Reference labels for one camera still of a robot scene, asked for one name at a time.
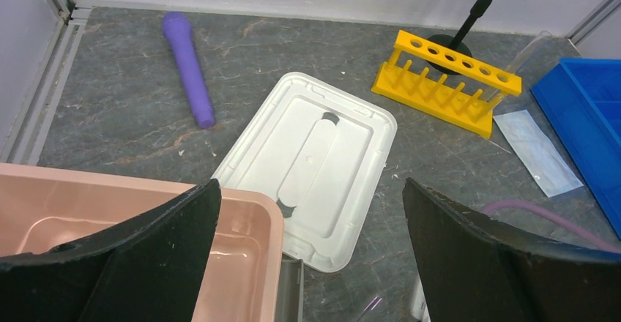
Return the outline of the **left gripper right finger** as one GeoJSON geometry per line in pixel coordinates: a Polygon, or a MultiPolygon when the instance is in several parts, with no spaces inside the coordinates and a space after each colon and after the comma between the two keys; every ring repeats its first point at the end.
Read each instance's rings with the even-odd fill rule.
{"type": "Polygon", "coordinates": [[[620,255],[535,235],[414,179],[402,192],[432,321],[618,321],[620,255]]]}

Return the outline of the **packaged face mask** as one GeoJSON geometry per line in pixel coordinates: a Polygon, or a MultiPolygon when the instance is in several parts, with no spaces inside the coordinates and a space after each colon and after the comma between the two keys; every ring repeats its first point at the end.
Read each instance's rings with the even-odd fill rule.
{"type": "Polygon", "coordinates": [[[497,115],[494,121],[547,197],[561,195],[584,185],[528,111],[497,115]]]}

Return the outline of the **glass tube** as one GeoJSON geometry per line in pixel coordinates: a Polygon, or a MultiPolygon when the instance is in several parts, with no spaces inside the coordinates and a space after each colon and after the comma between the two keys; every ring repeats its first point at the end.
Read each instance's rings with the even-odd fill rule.
{"type": "MultiPolygon", "coordinates": [[[[523,69],[526,64],[538,55],[553,38],[549,31],[541,31],[537,34],[503,69],[502,73],[495,74],[494,77],[501,83],[508,81],[507,74],[517,75],[518,72],[523,69]]],[[[484,95],[487,105],[495,106],[504,99],[504,94],[500,89],[489,87],[489,90],[484,95]]]]}

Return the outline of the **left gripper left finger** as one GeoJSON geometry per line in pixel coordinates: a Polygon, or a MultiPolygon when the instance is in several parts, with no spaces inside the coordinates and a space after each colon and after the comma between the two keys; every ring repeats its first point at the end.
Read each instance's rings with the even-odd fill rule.
{"type": "Polygon", "coordinates": [[[215,237],[216,179],[102,231],[1,259],[3,321],[190,321],[215,237]]]}

